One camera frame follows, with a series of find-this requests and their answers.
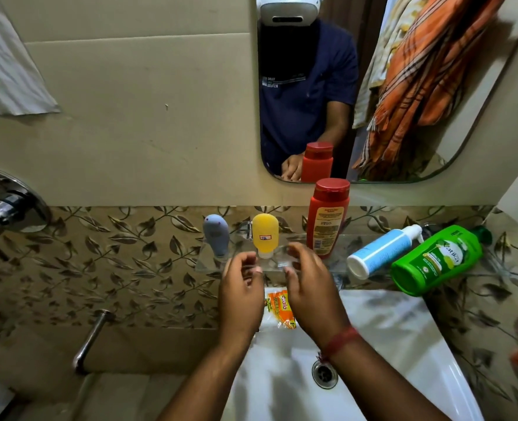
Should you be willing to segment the orange sachet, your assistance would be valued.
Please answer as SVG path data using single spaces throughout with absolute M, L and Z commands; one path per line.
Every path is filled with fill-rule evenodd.
M 261 328 L 293 330 L 297 326 L 297 321 L 289 303 L 288 290 L 286 288 L 266 288 Z

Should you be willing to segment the chrome mixer valve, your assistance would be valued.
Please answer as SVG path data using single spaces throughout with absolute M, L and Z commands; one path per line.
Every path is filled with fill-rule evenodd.
M 0 171 L 0 235 L 37 233 L 52 221 L 52 212 L 31 187 Z

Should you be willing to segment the green bottle with green cap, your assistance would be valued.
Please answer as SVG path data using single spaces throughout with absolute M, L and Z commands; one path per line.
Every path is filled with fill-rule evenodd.
M 492 242 L 493 234 L 486 226 L 446 227 L 393 262 L 391 279 L 403 293 L 423 296 L 472 268 L 482 258 L 484 247 Z

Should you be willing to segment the person's left forearm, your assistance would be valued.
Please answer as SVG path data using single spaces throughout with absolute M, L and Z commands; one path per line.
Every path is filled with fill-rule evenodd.
M 156 421 L 221 421 L 251 340 L 221 340 L 183 381 Z

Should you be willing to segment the chrome tap spout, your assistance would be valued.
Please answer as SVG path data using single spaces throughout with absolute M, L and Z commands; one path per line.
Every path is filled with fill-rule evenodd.
M 115 314 L 109 310 L 101 309 L 95 312 L 94 323 L 91 326 L 86 338 L 84 339 L 80 349 L 76 352 L 73 357 L 72 367 L 76 375 L 87 375 L 88 372 L 85 368 L 85 361 L 89 351 L 93 347 L 96 339 L 103 330 L 104 326 L 113 323 L 115 320 Z

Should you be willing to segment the person's left hand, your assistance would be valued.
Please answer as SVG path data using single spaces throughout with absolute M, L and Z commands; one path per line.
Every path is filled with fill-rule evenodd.
M 219 287 L 219 341 L 225 348 L 248 348 L 264 311 L 264 289 L 247 286 L 247 269 L 257 264 L 254 251 L 235 255 L 226 263 Z

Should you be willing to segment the white hanging cloth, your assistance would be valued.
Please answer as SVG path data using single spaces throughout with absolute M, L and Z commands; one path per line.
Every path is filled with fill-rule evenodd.
M 0 1 L 0 116 L 60 111 Z

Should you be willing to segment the person's right forearm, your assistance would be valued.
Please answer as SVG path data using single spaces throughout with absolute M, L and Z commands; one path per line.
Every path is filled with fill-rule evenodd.
M 367 421 L 452 421 L 362 337 L 347 343 L 329 363 Z

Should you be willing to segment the person's right hand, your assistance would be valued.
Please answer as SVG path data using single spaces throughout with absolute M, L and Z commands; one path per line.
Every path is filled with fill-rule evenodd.
M 288 254 L 298 261 L 300 292 L 289 298 L 291 310 L 298 325 L 319 349 L 337 333 L 351 325 L 333 276 L 322 260 L 299 242 L 288 245 Z

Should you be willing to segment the white and blue pump bottle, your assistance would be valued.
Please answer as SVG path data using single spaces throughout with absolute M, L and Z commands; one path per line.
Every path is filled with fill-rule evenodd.
M 346 260 L 348 271 L 360 280 L 368 277 L 406 254 L 415 241 L 424 241 L 423 229 L 419 225 L 392 229 L 378 239 L 349 255 Z

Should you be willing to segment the metal sink drain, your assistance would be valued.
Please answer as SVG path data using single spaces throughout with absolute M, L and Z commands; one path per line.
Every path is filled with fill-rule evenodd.
M 339 381 L 336 370 L 325 361 L 317 360 L 313 363 L 311 374 L 314 382 L 321 389 L 333 389 Z

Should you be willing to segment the white ceramic sink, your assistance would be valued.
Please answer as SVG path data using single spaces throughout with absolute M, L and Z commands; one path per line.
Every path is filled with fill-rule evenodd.
M 341 290 L 340 297 L 362 337 L 452 421 L 484 421 L 422 298 L 385 290 Z M 299 327 L 260 327 L 221 421 L 365 421 L 340 377 L 329 390 L 314 382 L 318 353 Z

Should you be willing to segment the clear glass shelf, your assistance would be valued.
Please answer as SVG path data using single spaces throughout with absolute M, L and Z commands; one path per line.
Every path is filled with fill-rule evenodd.
M 380 289 L 392 286 L 389 268 L 391 262 L 372 273 L 368 279 L 361 280 L 354 276 L 347 267 L 347 257 L 362 249 L 382 234 L 341 234 L 336 240 L 330 256 L 322 262 L 333 276 L 338 289 Z M 269 259 L 259 259 L 258 265 L 267 277 L 267 285 L 271 287 L 283 286 L 284 268 L 292 267 L 298 260 L 287 253 L 288 243 L 297 241 L 305 244 L 305 234 L 283 233 L 279 236 L 279 246 Z M 245 232 L 237 232 L 230 236 L 227 255 L 217 258 L 212 246 L 204 240 L 195 263 L 194 270 L 210 277 L 219 278 L 228 259 L 241 252 L 256 251 L 251 239 Z

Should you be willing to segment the grey squeeze bottle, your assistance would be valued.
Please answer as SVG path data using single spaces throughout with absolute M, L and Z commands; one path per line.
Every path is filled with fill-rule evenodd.
M 223 258 L 229 253 L 230 232 L 226 220 L 218 214 L 210 214 L 203 220 L 205 240 L 214 257 Z

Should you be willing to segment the red thread wristband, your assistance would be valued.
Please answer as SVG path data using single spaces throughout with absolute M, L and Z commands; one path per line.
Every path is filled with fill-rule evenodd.
M 328 362 L 330 358 L 339 353 L 340 350 L 350 341 L 360 338 L 361 335 L 352 325 L 334 335 L 328 343 L 320 349 L 317 359 L 320 362 Z

